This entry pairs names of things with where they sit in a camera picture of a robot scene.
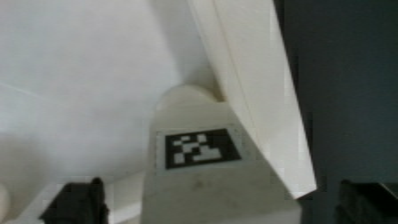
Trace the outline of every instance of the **white panel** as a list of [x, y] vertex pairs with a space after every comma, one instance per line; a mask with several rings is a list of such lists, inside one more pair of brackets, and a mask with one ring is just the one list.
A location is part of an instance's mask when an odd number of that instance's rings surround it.
[[157, 101], [187, 82], [214, 87], [185, 1], [0, 1], [0, 181], [11, 217], [49, 180], [97, 175], [114, 180], [143, 170]]
[[192, 0], [224, 95], [290, 192], [317, 189], [272, 0]]
[[[166, 174], [157, 175], [157, 160], [166, 161], [168, 154], [177, 152], [177, 148], [164, 147], [166, 154], [155, 153], [159, 149], [162, 150], [155, 140], [162, 138], [159, 133], [168, 133], [166, 136], [171, 133], [175, 136], [177, 132], [180, 134], [207, 133], [208, 130], [217, 130], [230, 125], [237, 128], [237, 137], [232, 134], [230, 136], [244, 142], [244, 150], [251, 159], [246, 161], [214, 161], [208, 164], [212, 166], [192, 165], [189, 162], [191, 165], [185, 167], [168, 166]], [[226, 143], [228, 137], [221, 132], [208, 137], [212, 138], [212, 146], [217, 146], [221, 142]], [[288, 194], [281, 179], [260, 155], [256, 144], [228, 103], [201, 104], [161, 110], [153, 120], [152, 139], [143, 224], [301, 223], [299, 202]], [[233, 152], [233, 145], [235, 143], [228, 145], [228, 149], [224, 148], [230, 153]]]

